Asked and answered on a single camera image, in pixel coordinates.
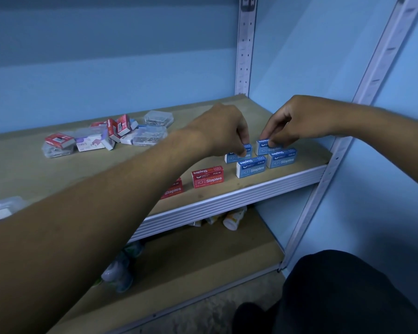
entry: forearm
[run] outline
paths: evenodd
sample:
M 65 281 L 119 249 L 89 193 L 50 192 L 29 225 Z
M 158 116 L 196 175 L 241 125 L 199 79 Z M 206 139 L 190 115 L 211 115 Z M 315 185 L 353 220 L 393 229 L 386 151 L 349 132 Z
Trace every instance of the forearm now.
M 418 121 L 368 106 L 349 108 L 340 133 L 366 142 L 418 183 Z
M 167 188 L 204 157 L 194 133 L 172 133 L 0 222 L 0 332 L 44 333 L 59 320 Z

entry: person's left hand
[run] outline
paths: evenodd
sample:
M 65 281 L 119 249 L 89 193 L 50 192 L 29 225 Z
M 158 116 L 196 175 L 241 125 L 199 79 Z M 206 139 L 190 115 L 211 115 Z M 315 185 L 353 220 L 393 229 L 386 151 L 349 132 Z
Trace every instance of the person's left hand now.
M 209 156 L 223 156 L 234 152 L 245 156 L 243 144 L 249 143 L 248 124 L 241 111 L 233 105 L 217 103 L 185 127 L 200 134 Z

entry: red box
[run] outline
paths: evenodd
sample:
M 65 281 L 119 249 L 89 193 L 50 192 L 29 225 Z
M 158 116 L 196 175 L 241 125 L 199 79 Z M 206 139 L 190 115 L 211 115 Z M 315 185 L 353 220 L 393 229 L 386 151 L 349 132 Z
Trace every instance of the red box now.
M 45 142 L 47 142 L 49 145 L 56 146 L 60 149 L 66 148 L 76 143 L 73 137 L 60 133 L 52 134 L 48 137 L 45 137 Z
M 118 124 L 113 119 L 109 118 L 107 119 L 106 125 L 107 125 L 108 137 L 110 137 L 116 143 L 120 143 L 121 136 L 117 133 Z
M 105 122 L 94 122 L 90 124 L 90 128 L 94 127 L 94 126 L 106 126 L 107 125 L 107 121 Z
M 181 178 L 178 178 L 177 181 L 169 187 L 169 189 L 163 194 L 163 196 L 160 199 L 176 196 L 183 192 L 183 182 L 181 181 Z
M 208 169 L 192 172 L 193 187 L 195 189 L 208 185 L 223 183 L 225 181 L 223 167 L 210 167 Z
M 130 118 L 128 117 L 127 114 L 124 114 L 121 117 L 119 117 L 117 123 L 118 123 L 118 135 L 119 136 L 122 137 L 131 131 Z

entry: black pants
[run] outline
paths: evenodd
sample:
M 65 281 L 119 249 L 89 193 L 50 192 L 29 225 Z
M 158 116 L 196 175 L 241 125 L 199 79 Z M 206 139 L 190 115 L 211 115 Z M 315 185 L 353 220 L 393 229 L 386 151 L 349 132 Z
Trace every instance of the black pants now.
M 418 333 L 418 310 L 387 276 L 333 250 L 301 258 L 264 314 L 261 333 Z

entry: blue box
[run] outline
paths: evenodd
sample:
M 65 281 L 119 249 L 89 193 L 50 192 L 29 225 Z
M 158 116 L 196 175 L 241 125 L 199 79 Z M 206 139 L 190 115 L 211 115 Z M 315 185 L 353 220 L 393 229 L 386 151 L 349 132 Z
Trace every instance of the blue box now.
M 244 178 L 263 172 L 265 170 L 266 157 L 259 156 L 237 163 L 237 177 Z
M 273 169 L 275 167 L 282 167 L 284 165 L 290 165 L 295 162 L 296 155 L 296 149 L 287 149 L 273 152 L 272 154 L 268 155 L 266 165 L 270 169 Z
M 241 162 L 241 161 L 244 161 L 246 159 L 251 158 L 251 156 L 252 156 L 252 145 L 244 144 L 243 146 L 246 149 L 246 156 L 245 157 L 238 157 L 235 153 L 231 152 L 229 154 L 225 154 L 225 162 L 227 164 L 236 163 L 236 162 Z
M 275 148 L 270 148 L 268 146 L 268 139 L 259 140 L 255 144 L 255 154 L 257 156 L 262 156 L 265 154 L 272 154 L 273 152 L 277 152 L 281 150 L 283 150 L 283 148 L 280 146 L 277 146 Z

